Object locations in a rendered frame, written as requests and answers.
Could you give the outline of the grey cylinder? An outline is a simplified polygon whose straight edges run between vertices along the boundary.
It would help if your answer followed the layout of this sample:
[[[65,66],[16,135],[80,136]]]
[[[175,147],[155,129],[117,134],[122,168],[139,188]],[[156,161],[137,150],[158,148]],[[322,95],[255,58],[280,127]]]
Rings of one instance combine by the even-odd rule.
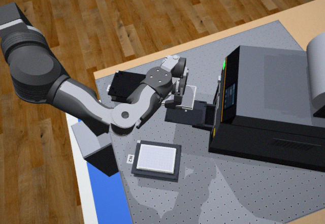
[[[306,52],[311,104],[319,110],[325,105],[325,31],[308,43]]]

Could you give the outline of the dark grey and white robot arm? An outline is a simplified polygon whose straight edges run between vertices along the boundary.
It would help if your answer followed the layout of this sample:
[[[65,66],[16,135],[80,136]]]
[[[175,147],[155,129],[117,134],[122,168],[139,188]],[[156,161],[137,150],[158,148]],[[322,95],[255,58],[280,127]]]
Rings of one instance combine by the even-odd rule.
[[[22,19],[0,25],[1,49],[17,96],[28,103],[50,104],[118,137],[139,129],[171,96],[178,78],[188,76],[186,58],[167,55],[160,67],[151,68],[140,86],[115,108],[103,105],[90,87],[61,76],[59,62],[40,30]],[[110,128],[110,129],[109,129]]]

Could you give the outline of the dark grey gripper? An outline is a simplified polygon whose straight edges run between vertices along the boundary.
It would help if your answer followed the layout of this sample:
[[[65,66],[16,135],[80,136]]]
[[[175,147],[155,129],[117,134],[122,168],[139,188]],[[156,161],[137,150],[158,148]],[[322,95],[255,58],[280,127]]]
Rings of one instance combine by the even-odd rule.
[[[173,85],[173,89],[171,93],[174,94],[174,99],[165,101],[165,108],[182,110],[182,106],[177,106],[177,105],[181,105],[182,103],[185,87],[187,85],[186,82],[187,82],[187,76],[183,77],[183,79],[182,78],[177,79],[177,81]]]

